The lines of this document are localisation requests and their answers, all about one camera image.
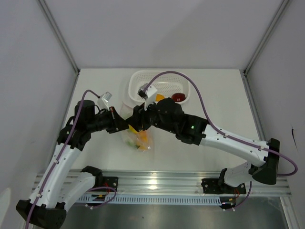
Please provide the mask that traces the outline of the clear zip top bag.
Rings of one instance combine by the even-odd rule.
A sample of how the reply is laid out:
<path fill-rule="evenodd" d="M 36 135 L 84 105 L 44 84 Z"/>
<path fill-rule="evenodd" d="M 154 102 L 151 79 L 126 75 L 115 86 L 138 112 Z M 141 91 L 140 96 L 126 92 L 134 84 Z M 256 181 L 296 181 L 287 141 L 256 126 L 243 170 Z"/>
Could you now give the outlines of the clear zip top bag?
<path fill-rule="evenodd" d="M 122 103 L 120 116 L 123 119 L 129 118 L 133 113 L 133 109 Z M 137 132 L 129 125 L 128 129 L 121 132 L 123 142 L 138 151 L 149 151 L 153 149 L 153 135 L 150 130 Z"/>

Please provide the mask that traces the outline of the white cauliflower with green leaves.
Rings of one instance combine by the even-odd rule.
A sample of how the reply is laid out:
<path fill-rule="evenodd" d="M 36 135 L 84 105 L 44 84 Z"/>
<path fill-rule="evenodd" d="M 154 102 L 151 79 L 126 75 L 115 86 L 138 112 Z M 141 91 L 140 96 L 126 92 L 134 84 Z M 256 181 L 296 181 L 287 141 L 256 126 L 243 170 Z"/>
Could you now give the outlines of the white cauliflower with green leaves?
<path fill-rule="evenodd" d="M 124 142 L 129 147 L 132 147 L 132 148 L 135 148 L 135 149 L 138 149 L 140 147 L 139 144 L 138 144 L 138 138 L 134 134 L 127 133 L 124 136 Z"/>

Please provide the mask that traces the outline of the yellow mango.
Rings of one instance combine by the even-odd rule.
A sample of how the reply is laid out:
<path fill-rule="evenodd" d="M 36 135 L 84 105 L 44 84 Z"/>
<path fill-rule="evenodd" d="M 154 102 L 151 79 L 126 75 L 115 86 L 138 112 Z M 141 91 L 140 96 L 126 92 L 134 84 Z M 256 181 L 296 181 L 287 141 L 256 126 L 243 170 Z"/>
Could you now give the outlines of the yellow mango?
<path fill-rule="evenodd" d="M 156 102 L 159 102 L 159 101 L 161 101 L 161 100 L 163 100 L 163 99 L 165 99 L 165 97 L 164 97 L 163 95 L 157 94 L 157 95 L 156 95 L 155 101 L 156 101 Z"/>

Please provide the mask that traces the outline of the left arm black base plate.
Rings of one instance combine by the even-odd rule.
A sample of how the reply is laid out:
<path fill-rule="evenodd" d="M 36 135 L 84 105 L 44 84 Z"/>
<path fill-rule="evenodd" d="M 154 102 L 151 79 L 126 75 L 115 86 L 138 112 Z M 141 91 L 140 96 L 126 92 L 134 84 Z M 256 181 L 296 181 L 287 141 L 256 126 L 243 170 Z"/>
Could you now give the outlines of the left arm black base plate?
<path fill-rule="evenodd" d="M 103 191 L 106 193 L 114 192 L 113 189 L 117 191 L 119 184 L 118 177 L 103 177 L 102 181 L 98 181 L 94 187 L 99 187 L 98 191 Z"/>

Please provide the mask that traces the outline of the orange yellow fruit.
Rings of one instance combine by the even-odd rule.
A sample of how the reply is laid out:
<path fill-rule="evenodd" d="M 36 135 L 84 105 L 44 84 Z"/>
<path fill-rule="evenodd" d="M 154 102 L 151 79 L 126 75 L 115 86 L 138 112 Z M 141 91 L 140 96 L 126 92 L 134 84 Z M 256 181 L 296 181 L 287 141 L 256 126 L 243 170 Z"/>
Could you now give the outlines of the orange yellow fruit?
<path fill-rule="evenodd" d="M 146 151 L 151 149 L 150 135 L 147 131 L 138 132 L 136 134 L 136 137 L 136 146 L 139 150 Z"/>

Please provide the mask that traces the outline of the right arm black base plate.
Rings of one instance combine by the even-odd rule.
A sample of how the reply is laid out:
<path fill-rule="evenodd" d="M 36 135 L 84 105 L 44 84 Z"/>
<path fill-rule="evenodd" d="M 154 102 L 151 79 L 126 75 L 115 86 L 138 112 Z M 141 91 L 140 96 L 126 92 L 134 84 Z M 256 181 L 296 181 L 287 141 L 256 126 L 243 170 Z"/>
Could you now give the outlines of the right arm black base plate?
<path fill-rule="evenodd" d="M 201 182 L 205 194 L 246 194 L 245 184 L 231 187 L 225 183 L 219 183 L 217 178 L 203 178 Z"/>

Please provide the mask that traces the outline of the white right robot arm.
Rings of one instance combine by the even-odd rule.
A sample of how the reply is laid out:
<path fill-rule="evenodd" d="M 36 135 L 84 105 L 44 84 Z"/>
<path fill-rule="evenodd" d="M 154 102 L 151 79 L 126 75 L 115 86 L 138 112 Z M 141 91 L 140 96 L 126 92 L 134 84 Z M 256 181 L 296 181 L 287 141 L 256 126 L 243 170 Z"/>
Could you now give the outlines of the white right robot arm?
<path fill-rule="evenodd" d="M 208 120 L 186 114 L 171 98 L 166 98 L 148 107 L 137 105 L 127 123 L 136 131 L 151 126 L 175 134 L 183 143 L 220 149 L 245 160 L 234 168 L 225 168 L 218 179 L 218 188 L 229 192 L 242 183 L 257 181 L 274 185 L 277 181 L 278 155 L 269 152 L 270 143 L 241 139 L 215 130 Z"/>

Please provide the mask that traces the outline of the yellow lemon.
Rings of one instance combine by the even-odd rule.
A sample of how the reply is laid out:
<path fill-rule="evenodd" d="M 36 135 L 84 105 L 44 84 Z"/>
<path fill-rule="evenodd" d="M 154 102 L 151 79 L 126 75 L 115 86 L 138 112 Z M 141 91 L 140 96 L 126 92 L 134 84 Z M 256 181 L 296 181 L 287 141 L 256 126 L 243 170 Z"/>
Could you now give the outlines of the yellow lemon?
<path fill-rule="evenodd" d="M 129 125 L 129 130 L 135 134 L 138 133 L 138 131 L 136 131 L 131 125 Z"/>

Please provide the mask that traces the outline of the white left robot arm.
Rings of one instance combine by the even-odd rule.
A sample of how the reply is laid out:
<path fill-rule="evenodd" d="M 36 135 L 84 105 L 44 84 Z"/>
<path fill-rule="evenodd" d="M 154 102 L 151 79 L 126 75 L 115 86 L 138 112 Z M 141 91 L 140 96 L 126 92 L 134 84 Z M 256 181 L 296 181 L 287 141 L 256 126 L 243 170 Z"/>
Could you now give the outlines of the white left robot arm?
<path fill-rule="evenodd" d="M 59 229 L 72 205 L 87 191 L 116 189 L 105 185 L 102 170 L 86 166 L 76 181 L 63 188 L 64 181 L 92 133 L 105 130 L 109 134 L 128 129 L 128 124 L 114 107 L 95 112 L 95 103 L 81 100 L 66 126 L 60 131 L 53 158 L 42 179 L 27 200 L 19 200 L 17 212 L 26 226 Z"/>

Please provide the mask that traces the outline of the dark red apple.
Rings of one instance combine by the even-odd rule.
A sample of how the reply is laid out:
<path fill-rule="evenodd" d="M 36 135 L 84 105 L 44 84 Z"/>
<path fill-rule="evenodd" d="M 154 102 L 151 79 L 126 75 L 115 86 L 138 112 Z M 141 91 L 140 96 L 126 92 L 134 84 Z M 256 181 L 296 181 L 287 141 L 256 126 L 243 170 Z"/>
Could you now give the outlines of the dark red apple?
<path fill-rule="evenodd" d="M 186 96 L 183 93 L 175 93 L 171 96 L 171 98 L 176 102 L 176 103 L 181 103 L 186 100 Z"/>

